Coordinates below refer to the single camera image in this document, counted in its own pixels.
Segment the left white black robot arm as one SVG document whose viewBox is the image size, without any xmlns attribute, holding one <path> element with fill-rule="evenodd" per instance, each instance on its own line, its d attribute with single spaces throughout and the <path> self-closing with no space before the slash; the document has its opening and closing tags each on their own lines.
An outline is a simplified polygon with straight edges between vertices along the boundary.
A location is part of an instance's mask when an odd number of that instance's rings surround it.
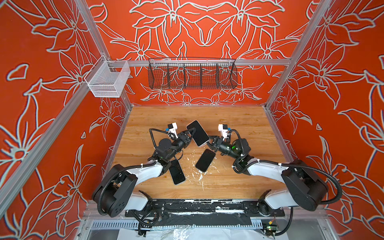
<svg viewBox="0 0 384 240">
<path fill-rule="evenodd" d="M 176 155 L 190 145 L 196 128 L 180 133 L 151 128 L 149 133 L 155 150 L 148 162 L 128 167 L 114 165 L 94 190 L 92 199 L 100 215 L 113 218 L 124 210 L 142 211 L 150 197 L 135 194 L 135 187 L 165 174 L 177 159 Z"/>
</svg>

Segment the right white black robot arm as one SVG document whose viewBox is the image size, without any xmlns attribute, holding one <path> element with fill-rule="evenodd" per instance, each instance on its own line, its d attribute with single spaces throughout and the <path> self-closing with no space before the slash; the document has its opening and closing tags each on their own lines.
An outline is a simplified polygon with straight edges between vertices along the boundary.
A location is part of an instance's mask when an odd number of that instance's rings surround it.
<svg viewBox="0 0 384 240">
<path fill-rule="evenodd" d="M 219 136 L 210 136 L 210 140 L 208 146 L 211 150 L 235 159 L 233 169 L 236 173 L 261 176 L 285 184 L 283 189 L 266 190 L 259 197 L 258 210 L 263 216 L 284 207 L 301 207 L 313 212 L 328 193 L 329 188 L 316 171 L 300 160 L 281 164 L 257 159 L 249 155 L 246 139 L 235 140 L 232 144 Z"/>
</svg>

